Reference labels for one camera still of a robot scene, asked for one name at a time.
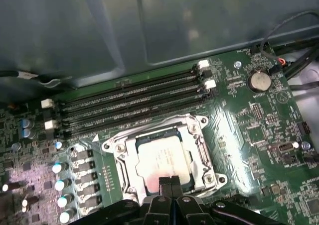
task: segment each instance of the mounting screw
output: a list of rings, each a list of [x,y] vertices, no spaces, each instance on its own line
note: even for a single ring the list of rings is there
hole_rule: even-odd
[[[166,201],[166,199],[164,197],[159,198],[159,202],[165,202],[165,201]]]
[[[184,197],[184,198],[182,198],[182,200],[184,201],[184,202],[190,202],[190,198],[189,197]]]
[[[118,144],[115,146],[115,151],[118,153],[122,153],[125,151],[125,146],[123,144]]]
[[[226,181],[226,179],[225,179],[224,177],[220,177],[220,178],[219,178],[219,182],[220,182],[220,183],[225,183],[225,181]]]
[[[222,202],[218,202],[218,203],[216,203],[216,206],[218,206],[219,208],[224,208],[224,207],[226,207],[226,205],[224,204],[224,203],[222,203]]]
[[[211,176],[211,174],[206,174],[204,176],[204,181],[206,184],[211,184],[214,181],[214,178]]]
[[[126,203],[126,204],[124,205],[124,207],[125,207],[125,208],[132,208],[132,207],[134,207],[134,204],[128,202],[128,203]]]
[[[235,67],[236,69],[241,68],[241,66],[242,66],[242,64],[241,64],[241,62],[240,62],[240,61],[236,61],[236,62],[234,62],[234,67]]]

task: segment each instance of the black ram slot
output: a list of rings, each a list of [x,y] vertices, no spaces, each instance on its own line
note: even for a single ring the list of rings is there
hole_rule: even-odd
[[[133,105],[117,108],[114,110],[109,110],[109,111],[106,111],[104,113],[95,114],[95,115],[90,116],[88,118],[72,119],[70,122],[70,126],[75,126],[75,125],[78,125],[80,123],[90,123],[90,122],[97,121],[99,119],[107,119],[107,118],[105,118],[106,115],[110,115],[109,117],[112,118],[112,117],[115,117],[115,116],[118,116],[118,115],[121,115],[124,113],[132,113],[134,111],[154,107],[154,106],[157,106],[157,105],[160,105],[163,103],[169,103],[172,101],[182,100],[184,98],[196,96],[198,94],[199,94],[198,88],[195,88],[195,89],[192,89],[189,91],[180,92],[180,93],[176,93],[176,94],[172,94],[172,95],[164,95],[160,99],[153,98],[153,99],[145,101],[145,102],[136,103]]]
[[[121,104],[121,103],[128,103],[128,102],[132,102],[134,100],[139,100],[145,97],[149,97],[149,96],[153,96],[153,95],[159,95],[162,93],[165,93],[167,91],[176,91],[178,89],[182,89],[182,88],[187,88],[187,87],[191,87],[191,86],[195,86],[198,83],[196,82],[195,79],[192,79],[190,82],[187,82],[186,84],[181,84],[181,82],[175,82],[173,84],[169,84],[166,87],[162,88],[163,86],[161,86],[161,88],[158,87],[151,87],[148,88],[144,91],[141,92],[136,92],[136,93],[132,93],[129,95],[123,95],[121,97],[116,97],[113,99],[109,99],[107,100],[107,98],[105,98],[104,102],[96,102],[94,104],[89,104],[87,106],[82,106],[82,107],[76,107],[75,109],[70,109],[65,111],[65,116],[67,117],[71,117],[71,116],[75,116],[78,114],[84,114],[86,112],[92,112],[92,110],[101,110],[116,104]]]
[[[167,113],[170,113],[170,112],[179,111],[179,110],[182,110],[182,109],[185,109],[185,108],[197,106],[200,103],[202,103],[205,99],[207,99],[207,98],[203,98],[202,97],[202,98],[193,99],[191,101],[183,101],[183,102],[180,102],[180,103],[175,103],[173,107],[170,104],[166,108],[158,108],[158,109],[156,109],[154,111],[148,111],[148,112],[144,112],[144,113],[141,113],[141,114],[138,114],[138,115],[134,115],[132,117],[121,118],[121,119],[117,119],[117,120],[114,120],[114,121],[110,121],[110,122],[108,122],[106,124],[100,124],[100,125],[95,126],[95,127],[82,129],[82,130],[79,130],[79,131],[76,131],[74,133],[69,134],[69,138],[74,137],[74,136],[79,136],[79,135],[99,132],[99,131],[103,131],[103,130],[106,130],[106,129],[114,128],[114,127],[117,127],[117,126],[121,126],[121,125],[129,124],[129,123],[137,122],[137,121],[142,120],[142,119],[153,118],[153,117],[158,116],[158,115],[163,115],[163,114],[167,114]]]
[[[161,77],[156,77],[154,79],[149,79],[149,80],[146,80],[146,81],[140,81],[140,82],[131,83],[131,84],[128,84],[128,85],[124,85],[122,87],[112,88],[112,89],[109,89],[109,90],[106,90],[106,91],[96,92],[96,93],[89,94],[89,95],[86,95],[86,96],[78,97],[76,99],[69,99],[69,100],[65,101],[65,104],[66,105],[71,105],[71,104],[73,104],[75,102],[81,102],[81,101],[85,101],[87,99],[88,100],[92,100],[92,99],[94,99],[96,97],[98,98],[100,96],[104,96],[104,95],[107,95],[109,93],[121,92],[121,91],[123,91],[123,89],[135,90],[134,87],[140,87],[140,86],[147,87],[147,86],[156,85],[158,83],[165,82],[165,81],[171,81],[171,80],[176,80],[176,79],[179,79],[179,78],[184,78],[184,77],[187,77],[187,76],[193,76],[193,69],[187,69],[185,71],[176,72],[176,73],[173,73],[173,74],[168,74],[168,75],[161,76]]]

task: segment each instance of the screw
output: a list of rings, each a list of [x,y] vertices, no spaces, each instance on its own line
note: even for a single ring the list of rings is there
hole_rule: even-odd
[[[132,207],[134,207],[133,203],[126,203],[125,204],[125,208],[132,208]]]
[[[302,148],[303,150],[309,150],[309,149],[311,149],[311,145],[310,145],[309,142],[303,141],[303,142],[301,142],[301,148]]]
[[[242,64],[241,64],[241,62],[240,62],[240,61],[236,61],[236,62],[234,62],[234,67],[235,67],[236,69],[241,68],[241,66],[242,66]]]
[[[225,179],[224,177],[220,177],[220,178],[219,178],[219,182],[220,182],[220,183],[225,183],[225,182],[226,182],[226,179]]]
[[[184,202],[190,202],[190,198],[189,198],[189,197],[184,197],[184,198],[182,198],[182,200],[183,200]]]
[[[207,175],[204,176],[204,181],[207,184],[211,184],[214,181],[214,178],[210,174],[207,174]]]
[[[118,144],[117,146],[115,146],[115,151],[118,153],[122,153],[125,151],[125,146],[123,144]]]
[[[224,208],[224,207],[226,207],[226,205],[224,204],[224,203],[222,203],[222,202],[218,202],[218,203],[216,203],[216,206],[218,206],[219,208]]]
[[[165,202],[165,201],[166,201],[166,199],[164,197],[159,198],[159,202]]]

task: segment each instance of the gray metal panel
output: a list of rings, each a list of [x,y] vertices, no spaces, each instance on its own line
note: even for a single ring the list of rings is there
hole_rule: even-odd
[[[319,0],[0,0],[0,66],[84,86],[243,47],[290,13],[318,7]],[[306,16],[279,40],[318,34],[317,26]],[[0,79],[1,101],[43,93],[21,80]]]

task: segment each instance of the screw hole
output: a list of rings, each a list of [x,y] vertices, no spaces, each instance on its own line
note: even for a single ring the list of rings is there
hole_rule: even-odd
[[[220,183],[225,183],[225,181],[226,181],[226,179],[225,179],[224,177],[220,177],[220,178],[219,178],[219,182],[220,182]]]

